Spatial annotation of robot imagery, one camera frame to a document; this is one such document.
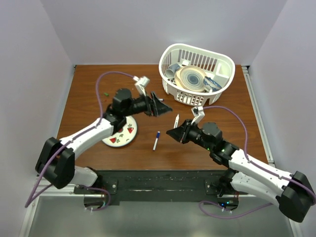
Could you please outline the watermelon pattern plate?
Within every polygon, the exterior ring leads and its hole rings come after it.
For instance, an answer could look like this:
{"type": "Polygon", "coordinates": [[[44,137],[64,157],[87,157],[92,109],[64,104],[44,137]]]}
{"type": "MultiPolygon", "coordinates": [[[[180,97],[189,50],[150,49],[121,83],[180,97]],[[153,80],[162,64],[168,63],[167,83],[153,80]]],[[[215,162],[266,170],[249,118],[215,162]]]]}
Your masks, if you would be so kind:
{"type": "Polygon", "coordinates": [[[126,118],[126,125],[114,135],[103,139],[102,142],[112,148],[124,147],[134,140],[137,132],[138,125],[135,118],[133,116],[128,116],[126,118]]]}

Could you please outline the white pen blue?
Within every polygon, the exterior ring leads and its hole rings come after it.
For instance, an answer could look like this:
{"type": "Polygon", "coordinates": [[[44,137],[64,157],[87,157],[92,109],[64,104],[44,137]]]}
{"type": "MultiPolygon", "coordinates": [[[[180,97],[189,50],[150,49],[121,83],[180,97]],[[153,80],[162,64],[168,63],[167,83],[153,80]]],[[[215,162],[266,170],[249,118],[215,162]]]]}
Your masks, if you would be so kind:
{"type": "Polygon", "coordinates": [[[153,146],[153,151],[156,150],[157,143],[158,143],[158,137],[156,137],[156,139],[155,139],[154,146],[153,146]]]}

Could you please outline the blue white bowl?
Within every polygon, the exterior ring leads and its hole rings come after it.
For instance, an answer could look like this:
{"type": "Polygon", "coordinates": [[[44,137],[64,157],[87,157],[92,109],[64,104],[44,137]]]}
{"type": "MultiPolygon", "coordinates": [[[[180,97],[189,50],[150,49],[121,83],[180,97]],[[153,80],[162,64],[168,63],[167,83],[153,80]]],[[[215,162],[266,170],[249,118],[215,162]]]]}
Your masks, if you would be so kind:
{"type": "Polygon", "coordinates": [[[203,85],[204,89],[208,92],[216,92],[222,89],[222,86],[210,77],[204,77],[203,85]]]}

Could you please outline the beige ceramic plate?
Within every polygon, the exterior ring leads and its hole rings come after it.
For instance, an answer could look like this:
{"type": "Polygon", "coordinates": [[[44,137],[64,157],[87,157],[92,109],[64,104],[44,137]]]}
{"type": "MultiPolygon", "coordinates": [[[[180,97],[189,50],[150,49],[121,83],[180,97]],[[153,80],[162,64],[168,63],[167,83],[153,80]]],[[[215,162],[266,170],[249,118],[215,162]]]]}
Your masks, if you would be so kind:
{"type": "Polygon", "coordinates": [[[203,79],[206,73],[197,66],[181,67],[175,75],[175,83],[178,87],[193,92],[204,92],[203,79]]]}

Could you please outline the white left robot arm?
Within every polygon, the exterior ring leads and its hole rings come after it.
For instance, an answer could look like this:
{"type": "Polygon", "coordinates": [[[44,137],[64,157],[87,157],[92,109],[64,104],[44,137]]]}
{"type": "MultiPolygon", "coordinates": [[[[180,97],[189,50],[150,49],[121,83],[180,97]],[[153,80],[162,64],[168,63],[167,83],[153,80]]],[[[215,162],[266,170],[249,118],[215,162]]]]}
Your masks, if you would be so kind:
{"type": "Polygon", "coordinates": [[[102,189],[100,175],[89,167],[75,165],[75,160],[99,141],[108,138],[127,123],[127,117],[139,113],[158,117],[171,112],[172,108],[158,99],[154,92],[150,96],[132,98],[131,91],[119,89],[112,103],[102,116],[88,127],[62,139],[49,138],[42,149],[36,171],[57,189],[68,184],[85,186],[92,194],[102,189]]]}

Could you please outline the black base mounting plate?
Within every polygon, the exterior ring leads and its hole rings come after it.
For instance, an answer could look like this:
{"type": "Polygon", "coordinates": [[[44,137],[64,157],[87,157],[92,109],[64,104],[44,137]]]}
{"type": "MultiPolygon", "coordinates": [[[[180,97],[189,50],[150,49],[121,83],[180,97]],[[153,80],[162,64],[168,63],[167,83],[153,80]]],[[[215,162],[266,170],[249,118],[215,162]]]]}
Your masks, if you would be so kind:
{"type": "Polygon", "coordinates": [[[122,201],[224,203],[242,195],[228,183],[228,170],[99,170],[97,187],[110,193],[110,204],[122,201]]]}

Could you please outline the blue white mug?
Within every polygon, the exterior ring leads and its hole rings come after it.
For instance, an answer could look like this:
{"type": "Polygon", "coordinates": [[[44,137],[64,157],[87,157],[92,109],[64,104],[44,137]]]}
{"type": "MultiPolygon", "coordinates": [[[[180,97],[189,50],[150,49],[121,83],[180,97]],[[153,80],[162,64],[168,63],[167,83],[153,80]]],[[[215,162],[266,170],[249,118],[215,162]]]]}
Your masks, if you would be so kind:
{"type": "Polygon", "coordinates": [[[170,65],[166,70],[165,70],[165,76],[168,79],[174,79],[176,72],[181,68],[181,66],[179,64],[173,64],[170,65]]]}

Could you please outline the white plastic dish basket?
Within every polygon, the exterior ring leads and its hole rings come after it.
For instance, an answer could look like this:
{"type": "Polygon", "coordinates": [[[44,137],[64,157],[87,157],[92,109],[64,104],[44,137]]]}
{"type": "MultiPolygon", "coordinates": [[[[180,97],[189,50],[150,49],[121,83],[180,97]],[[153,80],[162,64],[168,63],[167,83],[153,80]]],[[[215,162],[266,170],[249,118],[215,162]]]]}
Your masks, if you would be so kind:
{"type": "Polygon", "coordinates": [[[233,82],[235,70],[230,57],[183,43],[169,46],[159,61],[164,91],[190,106],[214,104],[233,82]]]}

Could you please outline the aluminium frame rail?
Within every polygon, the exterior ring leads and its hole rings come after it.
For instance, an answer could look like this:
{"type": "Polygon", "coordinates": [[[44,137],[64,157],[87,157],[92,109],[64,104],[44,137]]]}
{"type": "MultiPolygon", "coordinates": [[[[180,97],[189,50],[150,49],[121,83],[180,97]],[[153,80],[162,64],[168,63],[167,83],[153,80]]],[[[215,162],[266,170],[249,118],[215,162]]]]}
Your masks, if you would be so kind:
{"type": "Polygon", "coordinates": [[[264,124],[263,124],[263,121],[262,121],[262,116],[261,116],[261,113],[260,113],[260,110],[259,110],[259,107],[258,107],[258,103],[257,103],[257,100],[256,100],[254,89],[253,89],[253,86],[252,86],[252,80],[251,80],[251,77],[250,77],[250,74],[249,74],[249,66],[242,66],[241,68],[242,68],[242,72],[243,72],[244,79],[245,79],[245,82],[246,82],[246,86],[247,86],[247,89],[248,89],[248,93],[249,93],[249,96],[250,96],[250,100],[251,100],[251,103],[252,103],[253,111],[254,111],[254,114],[255,114],[255,117],[256,117],[257,125],[258,125],[259,132],[260,132],[260,135],[261,135],[261,140],[262,140],[262,143],[263,143],[263,147],[264,147],[264,151],[265,151],[265,154],[266,154],[266,158],[267,158],[268,164],[270,166],[272,166],[273,168],[276,168],[275,161],[274,161],[271,149],[270,149],[270,144],[268,142],[267,134],[266,134],[266,131],[265,131],[265,128],[264,128],[264,124]]]}

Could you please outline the white pen green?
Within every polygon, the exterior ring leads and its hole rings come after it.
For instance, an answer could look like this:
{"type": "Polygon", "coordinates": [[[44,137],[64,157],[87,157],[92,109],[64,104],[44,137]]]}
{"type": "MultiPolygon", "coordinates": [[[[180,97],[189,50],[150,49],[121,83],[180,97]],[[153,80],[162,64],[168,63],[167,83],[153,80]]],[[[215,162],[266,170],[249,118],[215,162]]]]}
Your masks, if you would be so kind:
{"type": "Polygon", "coordinates": [[[174,128],[176,128],[178,126],[178,122],[179,122],[179,114],[175,118],[174,128]]]}

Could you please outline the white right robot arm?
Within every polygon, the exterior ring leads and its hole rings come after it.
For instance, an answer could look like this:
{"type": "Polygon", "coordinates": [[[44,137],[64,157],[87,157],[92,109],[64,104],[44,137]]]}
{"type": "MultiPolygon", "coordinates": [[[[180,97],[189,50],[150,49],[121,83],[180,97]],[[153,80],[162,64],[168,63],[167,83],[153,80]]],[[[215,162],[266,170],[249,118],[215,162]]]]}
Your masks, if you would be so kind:
{"type": "Polygon", "coordinates": [[[226,177],[220,181],[220,189],[226,194],[237,191],[264,199],[298,223],[303,222],[316,203],[316,195],[305,174],[283,171],[247,156],[244,150],[223,139],[222,131],[214,122],[199,128],[187,119],[166,133],[179,143],[193,142],[201,146],[217,164],[228,168],[226,177]]]}

